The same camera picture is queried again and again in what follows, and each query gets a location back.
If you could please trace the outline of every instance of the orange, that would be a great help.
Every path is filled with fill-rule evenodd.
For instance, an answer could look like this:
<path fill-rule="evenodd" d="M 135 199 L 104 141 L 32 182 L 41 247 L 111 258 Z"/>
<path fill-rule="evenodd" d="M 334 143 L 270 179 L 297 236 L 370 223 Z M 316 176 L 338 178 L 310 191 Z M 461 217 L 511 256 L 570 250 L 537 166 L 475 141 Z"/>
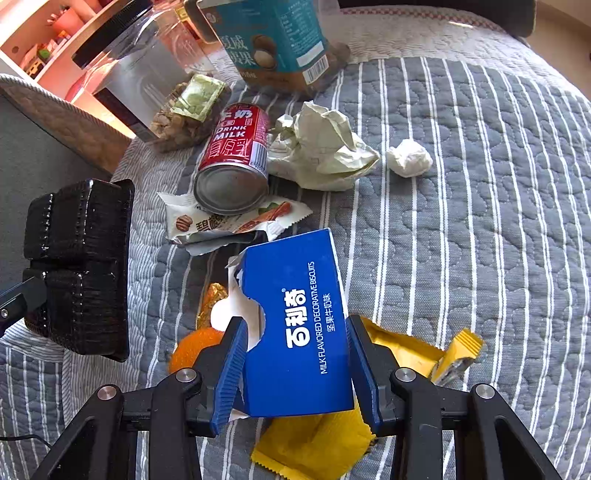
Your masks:
<path fill-rule="evenodd" d="M 168 372 L 173 373 L 181 368 L 192 367 L 195 360 L 205 347 L 218 345 L 222 341 L 223 332 L 215 328 L 201 328 L 190 333 L 177 345 L 170 362 Z"/>

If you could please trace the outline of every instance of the metal can lid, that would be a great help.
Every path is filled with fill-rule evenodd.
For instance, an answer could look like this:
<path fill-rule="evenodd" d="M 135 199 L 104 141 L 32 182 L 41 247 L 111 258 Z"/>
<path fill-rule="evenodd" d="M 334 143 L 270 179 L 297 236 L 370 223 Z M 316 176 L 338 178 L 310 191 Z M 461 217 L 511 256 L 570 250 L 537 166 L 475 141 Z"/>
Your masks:
<path fill-rule="evenodd" d="M 195 198 L 219 215 L 239 215 L 257 206 L 269 192 L 267 179 L 242 164 L 212 165 L 197 174 Z"/>

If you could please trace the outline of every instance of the gray quilted blanket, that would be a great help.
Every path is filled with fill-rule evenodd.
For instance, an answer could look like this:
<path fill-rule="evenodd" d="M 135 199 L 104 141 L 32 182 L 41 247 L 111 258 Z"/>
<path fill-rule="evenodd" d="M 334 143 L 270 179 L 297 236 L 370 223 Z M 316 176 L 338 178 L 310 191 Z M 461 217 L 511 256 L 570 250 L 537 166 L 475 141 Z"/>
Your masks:
<path fill-rule="evenodd" d="M 490 382 L 544 448 L 563 478 L 591 474 L 591 108 L 574 88 L 490 64 L 435 57 L 368 59 L 348 65 L 315 101 L 344 112 L 382 154 L 404 138 L 434 164 L 402 179 L 381 162 L 346 192 L 271 188 L 313 214 L 285 235 L 330 227 L 349 311 L 382 327 L 446 346 L 464 327 L 485 340 L 454 388 Z M 257 94 L 242 81 L 233 100 L 272 118 L 296 113 L 297 96 Z M 202 257 L 168 244 L 156 192 L 190 190 L 201 148 L 157 155 L 134 141 L 116 178 L 137 186 L 129 259 L 131 356 L 120 365 L 64 352 L 23 326 L 0 345 L 0 431 L 55 441 L 101 384 L 133 390 L 167 374 L 176 343 L 194 328 L 207 285 L 224 281 L 236 246 Z M 238 420 L 198 439 L 205 478 L 275 475 L 249 454 L 263 419 Z M 147 444 L 138 445 L 146 478 Z M 454 478 L 451 435 L 446 478 Z M 389 478 L 392 439 L 381 439 L 347 474 Z M 28 478 L 46 448 L 0 443 L 1 475 Z"/>

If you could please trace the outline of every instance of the black jar lid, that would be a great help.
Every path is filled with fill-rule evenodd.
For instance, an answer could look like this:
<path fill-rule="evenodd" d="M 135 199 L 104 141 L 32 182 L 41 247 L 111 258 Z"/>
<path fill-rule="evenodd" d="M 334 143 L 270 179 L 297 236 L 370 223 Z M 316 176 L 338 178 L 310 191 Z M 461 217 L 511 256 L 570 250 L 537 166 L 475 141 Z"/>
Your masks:
<path fill-rule="evenodd" d="M 81 69 L 86 68 L 96 56 L 119 37 L 128 27 L 153 7 L 151 0 L 131 0 L 115 15 L 102 24 L 72 56 Z"/>

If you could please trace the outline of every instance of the metal screw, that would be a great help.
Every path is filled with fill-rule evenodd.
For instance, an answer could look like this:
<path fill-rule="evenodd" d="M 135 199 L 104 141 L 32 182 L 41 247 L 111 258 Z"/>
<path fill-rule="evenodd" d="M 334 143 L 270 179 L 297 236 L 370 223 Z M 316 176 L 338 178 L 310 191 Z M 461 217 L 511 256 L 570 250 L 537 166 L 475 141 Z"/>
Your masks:
<path fill-rule="evenodd" d="M 179 382 L 189 383 L 195 380 L 197 377 L 197 372 L 192 368 L 183 368 L 177 372 L 175 377 Z"/>
<path fill-rule="evenodd" d="M 107 385 L 107 386 L 101 388 L 97 393 L 97 396 L 101 400 L 110 400 L 111 398 L 113 398 L 116 395 L 117 395 L 116 388 L 111 387 L 110 385 Z"/>
<path fill-rule="evenodd" d="M 478 395 L 480 398 L 485 398 L 488 400 L 489 398 L 495 396 L 495 389 L 492 388 L 490 385 L 481 383 L 476 387 L 476 395 Z"/>
<path fill-rule="evenodd" d="M 417 374 L 410 368 L 403 367 L 396 370 L 396 378 L 401 382 L 412 382 L 416 377 Z"/>

